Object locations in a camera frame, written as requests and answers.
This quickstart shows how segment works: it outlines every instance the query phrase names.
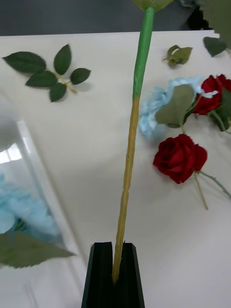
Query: artificial rose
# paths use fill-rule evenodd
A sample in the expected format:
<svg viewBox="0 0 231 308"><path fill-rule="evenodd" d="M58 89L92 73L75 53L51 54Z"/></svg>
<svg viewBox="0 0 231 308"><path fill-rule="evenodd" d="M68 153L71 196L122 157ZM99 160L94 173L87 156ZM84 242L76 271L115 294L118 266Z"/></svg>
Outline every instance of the artificial rose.
<svg viewBox="0 0 231 308"><path fill-rule="evenodd" d="M217 76L216 80L223 88L231 92L231 80L230 79L226 79L225 75L222 74L220 76Z"/></svg>
<svg viewBox="0 0 231 308"><path fill-rule="evenodd" d="M194 171L200 171L207 160L207 152L192 139L181 134L161 142L153 165L177 184L184 183Z"/></svg>
<svg viewBox="0 0 231 308"><path fill-rule="evenodd" d="M200 114L200 115L206 115L210 111L218 108L220 106L220 102L222 100L222 83L218 82L219 77L216 79L210 75L208 79L206 79L201 88L205 91L205 93L218 91L216 95L214 95L212 98L207 97L201 97L197 94L196 101L200 98L199 102L197 103L193 113L194 114Z"/></svg>

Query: blue hydrangea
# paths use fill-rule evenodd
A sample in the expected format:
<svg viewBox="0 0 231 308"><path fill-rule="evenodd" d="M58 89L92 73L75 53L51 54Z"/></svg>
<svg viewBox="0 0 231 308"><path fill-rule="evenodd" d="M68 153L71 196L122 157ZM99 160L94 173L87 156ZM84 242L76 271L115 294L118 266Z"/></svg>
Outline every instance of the blue hydrangea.
<svg viewBox="0 0 231 308"><path fill-rule="evenodd" d="M155 114L163 106L168 104L173 95L173 89L177 86L189 84L194 89L193 102L197 94L201 94L204 97L212 98L213 95L217 94L217 91L205 93L205 91L199 85L199 81L202 76L195 76L191 78L178 77L168 82L167 90L161 87L155 87L153 91L149 91L149 97L142 103L139 111L139 124L138 130L147 139L153 140L156 137L161 136L166 126L158 124L155 120Z"/></svg>
<svg viewBox="0 0 231 308"><path fill-rule="evenodd" d="M44 202L32 199L28 192L7 183L0 171L0 233L14 230L19 219L25 223L31 234L36 234L42 240L60 235Z"/></svg>

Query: green stem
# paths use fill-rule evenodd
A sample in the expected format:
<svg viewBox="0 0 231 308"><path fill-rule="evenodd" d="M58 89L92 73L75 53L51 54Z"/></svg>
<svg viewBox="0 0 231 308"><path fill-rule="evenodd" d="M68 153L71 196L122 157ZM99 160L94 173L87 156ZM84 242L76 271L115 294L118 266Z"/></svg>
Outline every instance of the green stem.
<svg viewBox="0 0 231 308"><path fill-rule="evenodd" d="M206 203L205 196L204 196L204 194L203 194L203 192L202 192L201 185L200 185L199 180L198 180L198 178L197 178L197 173L194 172L194 175L195 175L195 180L196 180L196 184L197 184L198 190L199 190L200 195L201 195L201 199L202 199L202 201L203 201L203 203L204 203L204 205L205 205L206 210L208 210L208 205L207 205L207 203Z"/></svg>
<svg viewBox="0 0 231 308"><path fill-rule="evenodd" d="M128 207L128 195L131 184L131 174L132 174L133 159L135 153L136 131L139 119L139 103L140 103L141 89L143 84L143 76L152 38L153 21L154 21L154 9L147 8L144 11L144 18L140 32L140 39L137 51L135 70L134 70L134 84L133 84L133 95L132 95L133 102L132 102L129 134L128 134L128 150L126 155L124 185L120 203L120 214L119 214L118 228L116 234L116 246L115 246L116 250L115 250L113 270L112 270L112 281L114 285L116 284L119 277L119 267L122 257L127 207Z"/></svg>
<svg viewBox="0 0 231 308"><path fill-rule="evenodd" d="M231 194L227 191L227 189L215 177L212 177L211 175L208 175L207 173L205 173L203 171L198 171L197 173L199 173L199 174L201 173L205 177L213 180L224 191L224 193L226 193L226 195L228 195L229 198L231 198Z"/></svg>

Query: serrated leaf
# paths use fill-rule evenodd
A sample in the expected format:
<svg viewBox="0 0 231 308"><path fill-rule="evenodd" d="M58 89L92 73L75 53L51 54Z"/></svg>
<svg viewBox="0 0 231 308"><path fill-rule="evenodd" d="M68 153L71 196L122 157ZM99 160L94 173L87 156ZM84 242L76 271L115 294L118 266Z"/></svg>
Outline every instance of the serrated leaf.
<svg viewBox="0 0 231 308"><path fill-rule="evenodd" d="M192 47L180 48L171 55L170 60L185 64L189 60L192 50Z"/></svg>
<svg viewBox="0 0 231 308"><path fill-rule="evenodd" d="M174 88L171 101L162 107L155 119L160 124L182 125L187 110L191 107L194 90L190 85L180 85Z"/></svg>
<svg viewBox="0 0 231 308"><path fill-rule="evenodd" d="M228 130L231 120L231 93L226 89L222 91L222 101L220 107L209 113L209 116L214 120L221 131Z"/></svg>
<svg viewBox="0 0 231 308"><path fill-rule="evenodd" d="M220 38L231 47L231 1L230 0L200 0L204 19Z"/></svg>
<svg viewBox="0 0 231 308"><path fill-rule="evenodd" d="M205 48L212 57L227 49L227 45L220 38L205 37L203 41Z"/></svg>
<svg viewBox="0 0 231 308"><path fill-rule="evenodd" d="M64 97L66 93L66 85L58 82L50 89L50 100L51 102L59 101Z"/></svg>
<svg viewBox="0 0 231 308"><path fill-rule="evenodd" d="M50 88L57 83L57 78L54 73L44 71L36 73L26 82L29 87Z"/></svg>
<svg viewBox="0 0 231 308"><path fill-rule="evenodd" d="M178 45L174 45L172 47L170 47L167 51L167 58L170 58L172 53L176 50L176 49L180 49L180 47Z"/></svg>
<svg viewBox="0 0 231 308"><path fill-rule="evenodd" d="M45 60L38 54L28 51L15 52L3 59L9 66L21 73L33 74L46 69Z"/></svg>
<svg viewBox="0 0 231 308"><path fill-rule="evenodd" d="M23 232L10 231L0 236L0 264L24 268L51 258L71 257L72 253L32 238Z"/></svg>
<svg viewBox="0 0 231 308"><path fill-rule="evenodd" d="M64 75L71 64L71 49L70 45L63 46L54 58L54 69L60 74Z"/></svg>
<svg viewBox="0 0 231 308"><path fill-rule="evenodd" d="M71 74L71 82L73 85L78 85L81 82L84 82L90 76L90 70L86 68L77 68Z"/></svg>
<svg viewBox="0 0 231 308"><path fill-rule="evenodd" d="M142 10L147 8L154 8L155 12L164 9L174 0L132 0L136 5L138 5Z"/></svg>

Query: black holder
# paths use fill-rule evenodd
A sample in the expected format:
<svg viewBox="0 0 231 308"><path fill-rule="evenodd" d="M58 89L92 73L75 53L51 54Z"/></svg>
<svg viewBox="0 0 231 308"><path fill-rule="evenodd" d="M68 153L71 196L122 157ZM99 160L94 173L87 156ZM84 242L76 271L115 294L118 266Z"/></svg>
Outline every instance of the black holder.
<svg viewBox="0 0 231 308"><path fill-rule="evenodd" d="M112 243L95 243L90 250L82 308L145 308L136 247L123 244L115 287L112 265Z"/></svg>

